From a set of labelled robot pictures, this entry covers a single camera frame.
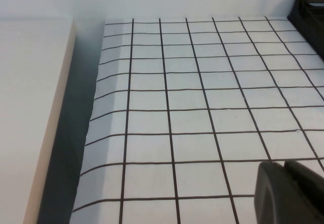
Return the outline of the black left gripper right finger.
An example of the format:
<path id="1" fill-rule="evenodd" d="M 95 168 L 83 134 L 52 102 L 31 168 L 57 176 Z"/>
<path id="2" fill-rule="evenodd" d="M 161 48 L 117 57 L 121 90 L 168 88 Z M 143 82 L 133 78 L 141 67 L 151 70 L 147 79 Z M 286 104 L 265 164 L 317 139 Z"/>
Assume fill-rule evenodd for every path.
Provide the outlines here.
<path id="1" fill-rule="evenodd" d="M 306 223 L 323 223 L 323 177 L 297 161 L 286 161 L 284 169 L 289 174 L 300 197 L 312 212 Z"/>

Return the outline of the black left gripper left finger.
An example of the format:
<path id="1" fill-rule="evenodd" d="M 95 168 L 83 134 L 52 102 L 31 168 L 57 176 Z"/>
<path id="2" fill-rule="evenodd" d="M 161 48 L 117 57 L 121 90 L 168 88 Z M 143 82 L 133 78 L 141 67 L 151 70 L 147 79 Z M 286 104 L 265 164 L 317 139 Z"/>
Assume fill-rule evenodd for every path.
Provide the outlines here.
<path id="1" fill-rule="evenodd" d="M 310 223 L 312 212 L 301 189 L 278 163 L 258 168 L 254 207 L 257 223 Z"/>

